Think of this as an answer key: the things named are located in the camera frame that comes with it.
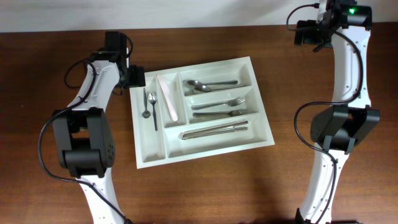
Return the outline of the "small silver teaspoon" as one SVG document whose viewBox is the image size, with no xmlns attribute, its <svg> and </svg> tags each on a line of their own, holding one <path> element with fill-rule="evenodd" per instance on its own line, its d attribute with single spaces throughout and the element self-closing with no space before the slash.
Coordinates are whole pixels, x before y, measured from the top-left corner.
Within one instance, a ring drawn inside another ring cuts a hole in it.
<svg viewBox="0 0 398 224">
<path fill-rule="evenodd" d="M 156 110 L 155 110 L 155 104 L 157 103 L 156 94 L 153 93 L 153 92 L 150 92 L 148 94 L 148 101 L 152 105 L 152 115 L 153 115 L 153 120 L 154 120 L 154 128 L 155 128 L 155 131 L 158 131 L 157 115 L 156 115 Z"/>
</svg>

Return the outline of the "pink plastic knife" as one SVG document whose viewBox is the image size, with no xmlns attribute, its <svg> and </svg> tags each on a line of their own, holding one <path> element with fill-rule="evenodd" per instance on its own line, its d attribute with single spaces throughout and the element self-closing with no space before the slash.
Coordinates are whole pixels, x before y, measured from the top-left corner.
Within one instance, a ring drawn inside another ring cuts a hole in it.
<svg viewBox="0 0 398 224">
<path fill-rule="evenodd" d="M 176 111 L 176 109 L 174 107 L 174 104 L 172 103 L 172 100 L 171 100 L 171 96 L 172 95 L 170 93 L 170 88 L 169 88 L 169 86 L 167 84 L 167 81 L 162 75 L 156 75 L 156 77 L 157 77 L 157 80 L 158 80 L 158 82 L 160 84 L 160 87 L 162 89 L 162 92 L 163 92 L 163 95 L 164 95 L 164 98 L 165 98 L 165 102 L 167 104 L 167 108 L 168 108 L 168 111 L 169 111 L 170 118 L 171 118 L 172 121 L 178 121 L 178 114 L 177 114 L 177 111 Z"/>
</svg>

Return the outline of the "small dark teaspoon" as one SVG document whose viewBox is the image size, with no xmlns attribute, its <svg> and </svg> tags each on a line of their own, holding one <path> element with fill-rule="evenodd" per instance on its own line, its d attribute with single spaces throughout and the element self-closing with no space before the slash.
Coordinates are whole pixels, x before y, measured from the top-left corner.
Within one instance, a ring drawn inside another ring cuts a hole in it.
<svg viewBox="0 0 398 224">
<path fill-rule="evenodd" d="M 150 111 L 147 109 L 147 94 L 146 88 L 143 88 L 143 97 L 144 97 L 144 111 L 142 112 L 142 117 L 147 119 L 150 117 Z"/>
</svg>

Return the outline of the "large silver spoon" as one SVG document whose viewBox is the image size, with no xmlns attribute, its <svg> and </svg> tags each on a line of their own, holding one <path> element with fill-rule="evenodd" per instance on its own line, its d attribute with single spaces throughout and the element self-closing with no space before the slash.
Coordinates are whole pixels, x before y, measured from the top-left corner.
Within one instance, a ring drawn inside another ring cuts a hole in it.
<svg viewBox="0 0 398 224">
<path fill-rule="evenodd" d="M 210 88 L 209 86 L 201 85 L 201 86 L 194 87 L 193 92 L 195 94 L 211 93 L 211 92 L 215 92 L 215 91 L 230 90 L 230 89 L 241 88 L 241 87 L 246 87 L 246 86 L 245 85 L 237 85 L 237 86 L 224 87 L 224 88 Z"/>
<path fill-rule="evenodd" d="M 236 85 L 238 84 L 237 80 L 231 80 L 226 82 L 211 82 L 211 83 L 202 83 L 198 80 L 185 80 L 186 85 L 190 86 L 203 86 L 203 85 Z"/>
</svg>

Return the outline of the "white plastic cutlery tray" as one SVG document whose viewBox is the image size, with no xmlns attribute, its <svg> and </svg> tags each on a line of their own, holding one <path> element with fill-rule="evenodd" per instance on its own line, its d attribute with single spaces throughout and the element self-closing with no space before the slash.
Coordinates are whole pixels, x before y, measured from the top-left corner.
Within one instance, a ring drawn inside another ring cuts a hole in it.
<svg viewBox="0 0 398 224">
<path fill-rule="evenodd" d="M 171 100 L 178 114 L 178 121 L 172 121 L 170 118 L 156 75 L 162 75 L 167 81 L 172 95 Z M 130 89 L 137 168 L 266 147 L 275 143 L 249 57 L 147 72 L 145 78 L 145 87 Z M 206 86 L 224 88 L 245 85 L 246 87 L 195 94 L 193 92 L 195 86 L 186 85 L 185 80 L 198 80 L 202 83 L 237 80 L 238 84 L 236 85 Z M 150 111 L 150 117 L 147 119 L 142 117 L 144 111 L 143 88 L 146 88 L 147 109 Z M 152 105 L 148 101 L 150 92 L 157 96 L 155 110 L 158 131 L 155 131 Z M 246 97 L 246 101 L 238 106 L 220 105 L 202 110 L 191 109 L 193 105 L 219 103 L 242 96 Z M 194 118 L 192 116 L 192 113 L 232 110 L 252 110 L 252 113 L 233 117 Z M 187 140 L 182 140 L 180 136 L 185 131 L 245 120 L 249 121 L 247 131 Z"/>
</svg>

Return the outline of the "silver fork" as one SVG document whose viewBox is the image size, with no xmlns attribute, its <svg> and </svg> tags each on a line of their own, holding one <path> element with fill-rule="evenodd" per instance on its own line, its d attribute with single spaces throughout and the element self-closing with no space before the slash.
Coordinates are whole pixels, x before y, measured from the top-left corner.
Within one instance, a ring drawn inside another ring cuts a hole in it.
<svg viewBox="0 0 398 224">
<path fill-rule="evenodd" d="M 202 110 L 205 108 L 210 108 L 210 107 L 220 106 L 220 105 L 238 106 L 238 105 L 244 103 L 245 101 L 246 101 L 246 97 L 242 96 L 242 97 L 238 97 L 238 98 L 235 98 L 232 100 L 219 102 L 219 103 L 211 103 L 211 104 L 207 104 L 207 105 L 193 105 L 193 106 L 191 106 L 191 109 L 192 110 Z"/>
<path fill-rule="evenodd" d="M 232 110 L 232 111 L 220 111 L 220 112 L 206 112 L 206 113 L 192 113 L 194 118 L 205 117 L 205 116 L 241 116 L 252 113 L 252 110 Z"/>
</svg>

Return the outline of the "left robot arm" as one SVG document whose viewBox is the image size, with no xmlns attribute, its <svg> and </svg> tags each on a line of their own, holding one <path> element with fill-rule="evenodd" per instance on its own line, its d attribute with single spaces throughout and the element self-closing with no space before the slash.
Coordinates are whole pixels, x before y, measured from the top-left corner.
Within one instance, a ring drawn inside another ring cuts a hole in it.
<svg viewBox="0 0 398 224">
<path fill-rule="evenodd" d="M 132 40 L 122 32 L 107 31 L 104 47 L 81 60 L 86 77 L 78 94 L 62 110 L 54 111 L 44 128 L 52 127 L 58 159 L 78 184 L 94 223 L 130 223 L 121 211 L 113 187 L 111 168 L 116 146 L 106 118 L 115 88 L 144 87 L 143 67 L 130 65 Z"/>
</svg>

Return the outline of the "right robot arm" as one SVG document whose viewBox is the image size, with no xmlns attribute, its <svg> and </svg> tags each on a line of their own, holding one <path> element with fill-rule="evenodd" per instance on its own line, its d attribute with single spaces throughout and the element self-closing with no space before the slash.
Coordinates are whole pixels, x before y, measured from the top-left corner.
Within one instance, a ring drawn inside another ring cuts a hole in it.
<svg viewBox="0 0 398 224">
<path fill-rule="evenodd" d="M 372 9 L 356 1 L 313 3 L 315 20 L 298 21 L 295 45 L 314 44 L 315 52 L 333 49 L 335 81 L 333 98 L 310 127 L 315 151 L 307 194 L 297 209 L 295 223 L 331 223 L 338 179 L 349 155 L 378 124 L 381 113 L 371 107 L 366 79 L 368 42 L 373 27 Z"/>
</svg>

